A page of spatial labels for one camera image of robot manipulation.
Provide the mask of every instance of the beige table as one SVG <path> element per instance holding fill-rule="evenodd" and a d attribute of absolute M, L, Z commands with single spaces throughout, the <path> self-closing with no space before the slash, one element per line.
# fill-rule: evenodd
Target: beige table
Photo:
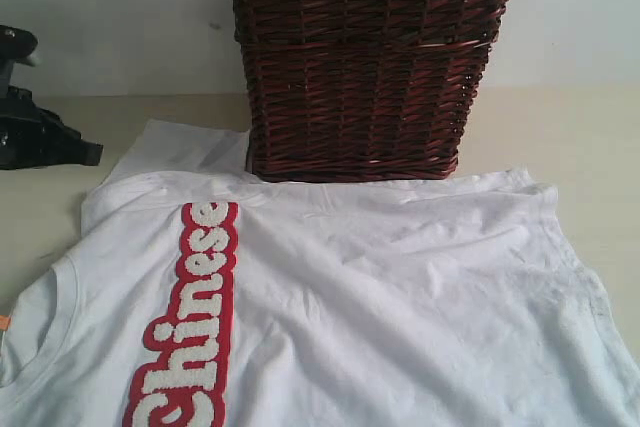
<path fill-rule="evenodd" d="M 560 220 L 609 291 L 614 318 L 640 359 L 639 87 L 482 89 L 456 175 L 529 167 L 560 188 Z M 105 145 L 99 167 L 0 172 L 0 305 L 7 305 L 78 238 L 79 206 L 148 118 L 242 130 L 242 95 L 42 100 Z"/>

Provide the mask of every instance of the white wall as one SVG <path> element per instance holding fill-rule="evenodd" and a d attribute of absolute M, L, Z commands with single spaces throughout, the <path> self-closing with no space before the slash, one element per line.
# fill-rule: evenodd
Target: white wall
<path fill-rule="evenodd" d="M 512 0 L 485 85 L 640 79 L 640 0 Z M 39 95 L 244 90 L 230 0 L 0 0 L 44 64 L 15 83 Z"/>

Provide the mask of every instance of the black object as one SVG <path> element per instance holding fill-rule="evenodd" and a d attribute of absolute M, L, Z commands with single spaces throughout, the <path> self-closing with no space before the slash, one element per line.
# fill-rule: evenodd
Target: black object
<path fill-rule="evenodd" d="M 15 62 L 34 65 L 37 45 L 31 32 L 0 25 L 0 170 L 98 165 L 102 145 L 82 140 L 58 115 L 36 106 L 31 91 L 9 85 Z"/>

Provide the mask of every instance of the t-shirt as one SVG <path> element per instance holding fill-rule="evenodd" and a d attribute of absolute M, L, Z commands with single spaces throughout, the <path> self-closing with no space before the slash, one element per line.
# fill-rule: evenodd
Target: t-shirt
<path fill-rule="evenodd" d="M 147 172 L 18 299 L 2 426 L 637 426 L 554 188 Z"/>

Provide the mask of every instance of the wicker basket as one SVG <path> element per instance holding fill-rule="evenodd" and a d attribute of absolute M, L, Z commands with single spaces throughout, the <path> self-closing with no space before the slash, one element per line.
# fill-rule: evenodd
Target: wicker basket
<path fill-rule="evenodd" d="M 440 179 L 507 0 L 233 0 L 266 180 Z"/>

